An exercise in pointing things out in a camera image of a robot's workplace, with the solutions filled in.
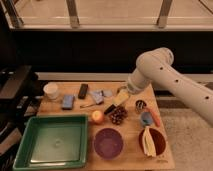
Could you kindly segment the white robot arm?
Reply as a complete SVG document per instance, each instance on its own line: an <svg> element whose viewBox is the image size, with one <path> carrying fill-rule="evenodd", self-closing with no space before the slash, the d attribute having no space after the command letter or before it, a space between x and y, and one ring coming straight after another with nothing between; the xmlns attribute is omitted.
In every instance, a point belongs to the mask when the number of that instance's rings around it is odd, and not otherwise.
<svg viewBox="0 0 213 171"><path fill-rule="evenodd" d="M172 51L165 47L142 53L126 80L125 90L131 95L139 94L154 81L213 126L213 90L173 69L173 61Z"/></svg>

